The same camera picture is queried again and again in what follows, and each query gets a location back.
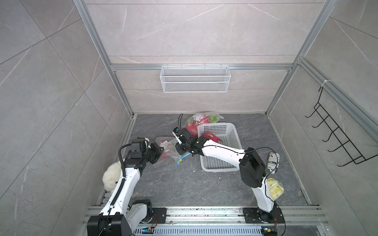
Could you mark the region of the zip-top bag with blue seal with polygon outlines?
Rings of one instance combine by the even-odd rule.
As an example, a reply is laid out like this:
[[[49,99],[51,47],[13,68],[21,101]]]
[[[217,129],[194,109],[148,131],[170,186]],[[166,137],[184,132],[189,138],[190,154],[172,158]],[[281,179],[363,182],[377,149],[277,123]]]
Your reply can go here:
[[[157,137],[155,142],[164,148],[163,154],[160,156],[159,160],[155,163],[155,166],[162,166],[165,164],[172,164],[176,163],[180,165],[184,158],[190,156],[191,154],[186,152],[184,154],[180,154],[176,150],[176,142],[177,140],[174,137]]]

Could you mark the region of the zip-top bag with dragon fruit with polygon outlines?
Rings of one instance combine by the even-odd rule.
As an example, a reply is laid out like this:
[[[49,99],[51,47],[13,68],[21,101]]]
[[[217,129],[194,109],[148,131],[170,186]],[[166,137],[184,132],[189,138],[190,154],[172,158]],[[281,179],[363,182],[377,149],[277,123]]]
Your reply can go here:
[[[195,137],[198,137],[197,127],[199,125],[217,123],[221,119],[223,119],[223,116],[216,112],[197,113],[186,120],[184,128]]]

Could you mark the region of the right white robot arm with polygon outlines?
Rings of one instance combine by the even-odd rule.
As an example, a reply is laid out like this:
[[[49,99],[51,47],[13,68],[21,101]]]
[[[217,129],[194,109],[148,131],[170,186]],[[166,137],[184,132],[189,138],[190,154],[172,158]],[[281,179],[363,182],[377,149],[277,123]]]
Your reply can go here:
[[[214,157],[238,168],[242,182],[253,190],[258,204],[259,219],[265,223],[279,221],[281,210],[267,186],[269,175],[266,172],[266,165],[254,148],[250,147],[247,150],[230,148],[203,136],[195,137],[186,128],[174,128],[173,135],[177,140],[175,147],[179,154]]]

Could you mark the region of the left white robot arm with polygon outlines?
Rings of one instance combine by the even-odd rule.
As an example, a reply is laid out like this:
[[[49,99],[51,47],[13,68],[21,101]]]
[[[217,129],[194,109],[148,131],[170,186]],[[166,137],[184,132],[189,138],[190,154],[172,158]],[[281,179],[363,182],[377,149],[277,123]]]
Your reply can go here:
[[[150,200],[129,203],[146,164],[155,164],[163,153],[163,147],[150,143],[147,138],[138,138],[118,149],[120,178],[105,207],[89,218],[87,235],[133,236],[140,223],[152,224],[150,229],[157,227],[158,217]]]

